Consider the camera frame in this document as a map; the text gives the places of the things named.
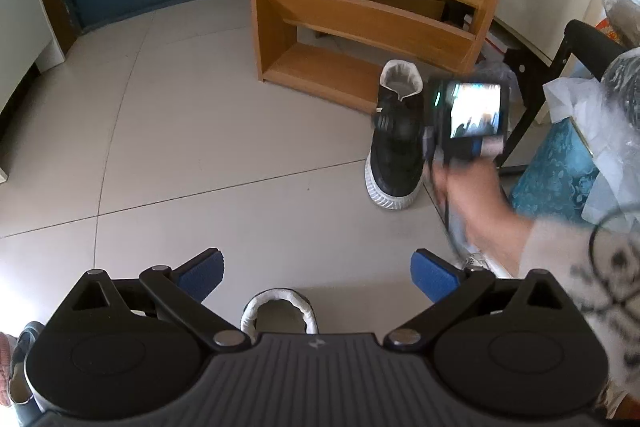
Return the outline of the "person's right hand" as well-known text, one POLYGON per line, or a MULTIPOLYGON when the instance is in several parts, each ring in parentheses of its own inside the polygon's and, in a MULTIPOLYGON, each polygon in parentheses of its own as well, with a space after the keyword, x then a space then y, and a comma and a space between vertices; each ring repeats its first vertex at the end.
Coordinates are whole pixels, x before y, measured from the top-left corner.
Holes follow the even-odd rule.
POLYGON ((433 160, 432 178, 438 201, 462 218, 466 238, 510 275, 518 275, 534 222, 506 202, 494 162, 477 158, 446 166, 433 160))

